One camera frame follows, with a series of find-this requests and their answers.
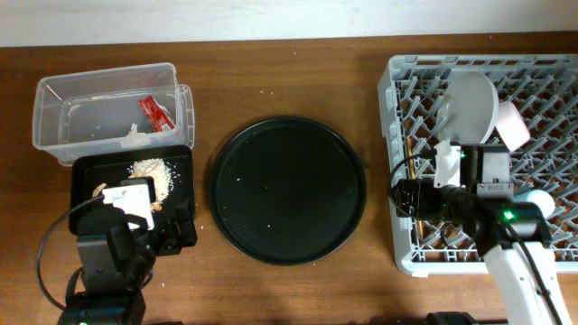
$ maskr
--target green light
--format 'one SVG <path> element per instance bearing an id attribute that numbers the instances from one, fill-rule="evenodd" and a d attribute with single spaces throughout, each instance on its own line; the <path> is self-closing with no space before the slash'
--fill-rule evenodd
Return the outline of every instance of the green light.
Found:
<path id="1" fill-rule="evenodd" d="M 511 220 L 514 218 L 514 214 L 512 211 L 504 211 L 504 218 L 506 218 L 506 220 Z"/>

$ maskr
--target white plastic basket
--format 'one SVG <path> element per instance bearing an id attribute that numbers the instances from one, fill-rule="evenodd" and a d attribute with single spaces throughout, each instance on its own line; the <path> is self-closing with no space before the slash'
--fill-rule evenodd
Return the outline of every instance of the white plastic basket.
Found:
<path id="1" fill-rule="evenodd" d="M 494 82 L 500 101 L 511 100 L 532 136 L 511 154 L 517 194 L 542 189 L 556 199 L 547 219 L 558 273 L 578 272 L 578 56 L 403 55 L 389 60 L 378 84 L 382 135 L 389 166 L 435 145 L 435 112 L 452 80 L 478 71 Z M 499 143 L 497 134 L 488 143 Z M 435 169 L 416 159 L 393 175 L 431 178 Z M 397 267 L 406 274 L 486 274 L 471 239 L 456 228 L 441 242 L 441 223 L 399 218 L 390 205 Z"/>

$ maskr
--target red packet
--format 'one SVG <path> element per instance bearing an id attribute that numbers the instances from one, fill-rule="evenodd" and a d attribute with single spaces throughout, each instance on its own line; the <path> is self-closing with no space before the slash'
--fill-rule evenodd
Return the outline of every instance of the red packet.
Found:
<path id="1" fill-rule="evenodd" d="M 163 109 L 156 103 L 152 96 L 139 100 L 138 105 L 143 109 L 155 132 L 174 129 L 174 123 L 164 113 Z"/>

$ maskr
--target clear plastic bin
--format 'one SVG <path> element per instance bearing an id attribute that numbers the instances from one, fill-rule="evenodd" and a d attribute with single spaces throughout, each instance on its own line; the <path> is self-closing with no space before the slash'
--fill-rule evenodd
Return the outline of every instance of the clear plastic bin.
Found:
<path id="1" fill-rule="evenodd" d="M 138 104 L 152 96 L 175 128 L 155 132 Z M 127 136 L 132 124 L 143 135 Z M 70 166 L 80 157 L 194 143 L 191 90 L 171 63 L 48 77 L 36 90 L 33 145 Z"/>

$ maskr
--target white wall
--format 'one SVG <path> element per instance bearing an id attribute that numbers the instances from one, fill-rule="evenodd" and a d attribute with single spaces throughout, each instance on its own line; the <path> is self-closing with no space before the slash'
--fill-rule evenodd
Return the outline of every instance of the white wall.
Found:
<path id="1" fill-rule="evenodd" d="M 576 0 L 0 0 L 0 46 L 578 30 Z"/>

